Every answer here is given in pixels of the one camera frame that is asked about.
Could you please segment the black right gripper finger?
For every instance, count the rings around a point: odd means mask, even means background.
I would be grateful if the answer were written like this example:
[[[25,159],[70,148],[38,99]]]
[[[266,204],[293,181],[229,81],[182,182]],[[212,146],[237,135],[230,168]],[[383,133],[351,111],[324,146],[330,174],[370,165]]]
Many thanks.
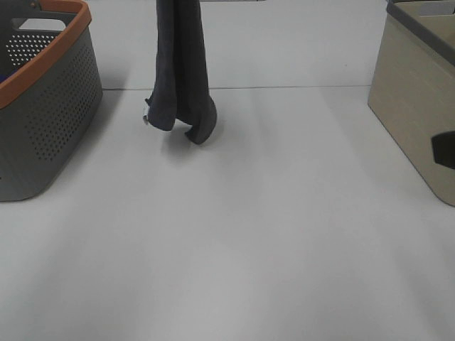
[[[434,162],[455,166],[455,131],[445,131],[431,138]]]

